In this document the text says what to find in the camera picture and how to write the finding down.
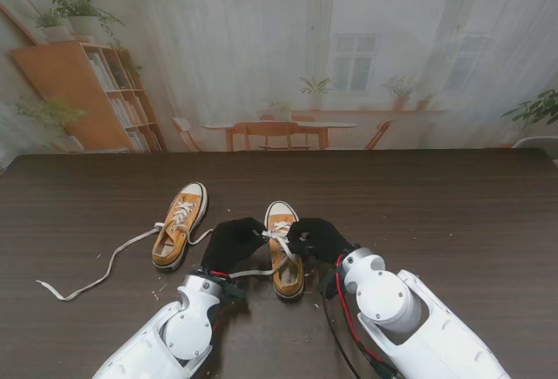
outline shoelace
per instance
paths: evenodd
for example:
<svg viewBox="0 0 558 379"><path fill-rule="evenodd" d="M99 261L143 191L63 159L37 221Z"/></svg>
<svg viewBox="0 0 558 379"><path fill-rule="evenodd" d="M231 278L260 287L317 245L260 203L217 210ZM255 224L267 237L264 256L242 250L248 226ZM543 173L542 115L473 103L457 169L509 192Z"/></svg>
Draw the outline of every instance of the shoelace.
<svg viewBox="0 0 558 379"><path fill-rule="evenodd" d="M87 289L94 288L95 286L97 286L99 283L104 281L109 276L109 274L111 273L111 270L112 270L112 264L114 263L114 258L116 257L116 254L121 252L126 247L131 246L134 242L138 242L140 240L143 240L144 238L149 237L150 235L153 235L154 233L158 233L161 229L167 229L167 227L170 225L171 222L173 222L173 220L170 220L167 224L157 222L153 226L152 230L147 231L146 233L143 233L141 235L138 235L137 237L133 237L131 240L126 241L120 247L116 248L114 250L114 252L112 253L111 260L108 263L108 269L106 270L106 273L103 277L101 277L100 279L97 279L93 283L90 283L89 285L85 286L84 288L76 290L75 292L73 292L72 294L69 294L65 298L51 284L49 284L45 281L36 281L36 282L41 284L45 288L49 289L51 291L51 293L54 294L60 301L66 301L66 302L71 301L72 299L74 299L76 296L78 296L82 292L85 292ZM199 244L200 241L202 241L204 238L206 238L209 233L212 233L212 232L213 232L213 229L208 229L205 233L200 235L200 237L196 241L190 241L190 233L189 233L189 229L187 229L187 242L190 245L195 246L196 244Z"/></svg>
<svg viewBox="0 0 558 379"><path fill-rule="evenodd" d="M186 231L186 241L191 246L195 246L199 244L209 233L213 232L213 229L208 229L205 233L200 235L200 237L196 241L190 240L190 228L184 222L187 220L188 215L194 210L196 204L193 202L180 202L179 200L176 202L176 206L174 207L176 211L173 213L173 218L168 221L168 223L162 227L162 229L167 229L168 225L174 222L174 227L171 228L171 231L177 231L179 229L184 229Z"/></svg>
<svg viewBox="0 0 558 379"><path fill-rule="evenodd" d="M283 252L285 253L285 257L281 260L279 265L271 270L244 270L241 272L232 273L229 275L231 279L244 276L271 276L275 274L275 272L277 272L281 267L283 267L287 260L295 261L295 256L290 252L289 246L287 245L289 244L289 240L287 240L287 233L289 232L291 222L273 222L271 226L272 229L263 231L262 236L276 240L281 246Z"/></svg>
<svg viewBox="0 0 558 379"><path fill-rule="evenodd" d="M82 292L85 292L88 289L94 288L99 283L106 280L106 278L110 275L110 273L112 271L112 264L114 263L114 259L119 252L121 252L126 247L131 246L133 243L138 242L140 240L143 240L144 238L149 237L150 235L153 235L154 233L158 233L161 230L166 230L172 222L174 222L175 225L174 225L174 227L171 228L171 230L176 230L176 229L179 229L179 228L185 228L186 233L187 233L188 244L190 244L192 246L195 246L196 244L199 244L204 238L206 238L214 230L213 229L208 229L205 233L200 235L197 240L195 240L195 241L190 240L190 230L186 225L184 225L184 221L186 220L189 213L192 211L193 205L194 204L190 203L190 202L179 202L179 205L178 205L179 210L177 210L174 213L174 216L170 221L168 221L166 224L163 224L161 222L157 222L153 226L152 230L147 231L146 233L143 233L141 235L138 235L137 237L133 237L132 239L130 239L130 240L126 241L124 244L122 244L120 247L116 248L114 250L114 252L112 253L111 259L108 263L108 269L106 270L106 273L103 277L101 277L100 279L97 279L93 283L90 283L89 285L85 286L84 288L76 290L75 292L69 294L65 298L50 283L47 283L45 281L39 281L39 280L37 280L36 282L41 284L43 287L47 288L48 290L50 290L51 293L54 294L54 296L56 296L57 299L59 299L60 301L66 301L66 302L71 301L72 299L74 299L76 296L78 296ZM271 270L245 270L245 271L242 271L242 272L232 273L229 277L231 279L234 279L234 278L244 277L244 276L273 275L276 271L278 271L281 267L283 267L285 265L287 260L294 261L295 256L290 252L289 246L287 245L287 244L289 244L289 240L287 240L287 232L290 229L290 225L291 225L290 222L274 222L272 224L273 228L271 230L262 232L262 236L268 237L268 238L273 239L273 240L276 240L279 243L279 245L281 246L283 252L285 253L285 257L282 259L281 263L279 263L279 265L276 268L271 269Z"/></svg>

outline canvas shoe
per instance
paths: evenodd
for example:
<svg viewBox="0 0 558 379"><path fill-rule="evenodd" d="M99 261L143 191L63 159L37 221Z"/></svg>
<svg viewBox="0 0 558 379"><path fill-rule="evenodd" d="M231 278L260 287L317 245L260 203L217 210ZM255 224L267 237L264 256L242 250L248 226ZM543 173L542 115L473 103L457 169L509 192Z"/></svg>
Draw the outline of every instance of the canvas shoe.
<svg viewBox="0 0 558 379"><path fill-rule="evenodd" d="M268 231L276 233L286 239L290 226L298 221L295 211L289 204L280 200L273 202L265 214L265 227ZM273 269L279 267L286 258L281 244L269 239L271 250L271 266ZM303 261L299 255L294 260L287 259L282 267L273 274L273 287L277 296L285 301L293 301L302 295L304 289Z"/></svg>
<svg viewBox="0 0 558 379"><path fill-rule="evenodd" d="M208 191L202 183L190 183L176 195L165 225L153 246L153 264L160 270L175 270L182 262L190 233L208 207Z"/></svg>

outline black glove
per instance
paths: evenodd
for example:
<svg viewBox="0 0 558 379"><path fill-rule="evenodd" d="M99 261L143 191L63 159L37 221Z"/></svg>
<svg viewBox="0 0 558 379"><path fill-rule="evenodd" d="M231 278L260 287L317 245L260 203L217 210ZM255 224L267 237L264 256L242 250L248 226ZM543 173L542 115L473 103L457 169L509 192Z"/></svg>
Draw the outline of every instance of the black glove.
<svg viewBox="0 0 558 379"><path fill-rule="evenodd" d="M335 264L340 254L354 249L331 222L320 218L302 218L295 222L287 238L291 253L312 255L331 264Z"/></svg>
<svg viewBox="0 0 558 379"><path fill-rule="evenodd" d="M228 273L236 263L248 258L266 243L262 237L264 229L265 226L254 218L222 222L215 227L203 254L202 270Z"/></svg>

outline bookshelf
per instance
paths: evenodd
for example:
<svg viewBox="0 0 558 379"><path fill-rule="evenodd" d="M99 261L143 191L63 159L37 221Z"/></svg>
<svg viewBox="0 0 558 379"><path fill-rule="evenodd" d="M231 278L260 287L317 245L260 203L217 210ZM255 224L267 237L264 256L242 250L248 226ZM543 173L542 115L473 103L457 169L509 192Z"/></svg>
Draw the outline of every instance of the bookshelf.
<svg viewBox="0 0 558 379"><path fill-rule="evenodd" d="M164 152L165 143L127 50L68 41L11 51L37 91L85 116L66 126L87 151Z"/></svg>

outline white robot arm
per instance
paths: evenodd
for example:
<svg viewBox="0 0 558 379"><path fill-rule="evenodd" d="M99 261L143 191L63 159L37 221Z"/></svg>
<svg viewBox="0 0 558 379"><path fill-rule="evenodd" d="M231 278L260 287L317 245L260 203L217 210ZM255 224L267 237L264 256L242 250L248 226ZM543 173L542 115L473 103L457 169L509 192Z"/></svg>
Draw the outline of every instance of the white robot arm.
<svg viewBox="0 0 558 379"><path fill-rule="evenodd" d="M163 307L95 373L93 379L188 379L208 357L212 326L208 310L222 289L206 278L186 276L182 302Z"/></svg>
<svg viewBox="0 0 558 379"><path fill-rule="evenodd" d="M347 291L357 295L364 330L405 379L510 379L488 346L418 276L386 271L368 248L345 257L342 272ZM420 301L428 309L422 325ZM384 332L412 334L396 345Z"/></svg>

